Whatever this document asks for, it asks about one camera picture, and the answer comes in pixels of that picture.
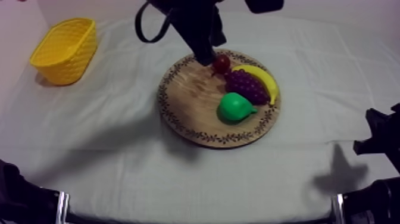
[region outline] wooden plate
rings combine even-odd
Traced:
[[[220,49],[216,53],[226,54],[231,67],[250,64],[269,72],[257,60],[240,52]],[[265,135],[278,118],[280,95],[274,106],[257,107],[256,114],[239,124],[228,125],[217,115],[217,107],[226,93],[224,86],[223,77],[213,76],[210,66],[203,67],[190,54],[169,68],[160,83],[157,98],[161,115],[179,135],[207,147],[239,147]]]

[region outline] yellow basket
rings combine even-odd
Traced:
[[[72,18],[49,30],[30,63],[51,83],[68,85],[82,77],[96,49],[95,22]]]

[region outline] yellow banana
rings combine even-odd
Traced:
[[[279,94],[278,85],[276,84],[274,78],[263,69],[247,64],[233,67],[232,71],[237,71],[240,69],[243,69],[245,72],[250,73],[253,77],[258,79],[264,85],[265,90],[268,91],[271,97],[270,104],[274,105],[276,97]]]

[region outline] purple grapes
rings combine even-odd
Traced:
[[[263,84],[243,69],[229,72],[225,75],[225,80],[227,92],[238,93],[253,105],[266,105],[270,100]]]

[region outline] cherry tomato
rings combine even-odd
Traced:
[[[230,60],[228,56],[224,54],[218,55],[213,62],[212,67],[214,68],[215,72],[225,74],[225,72],[227,72],[230,67]]]

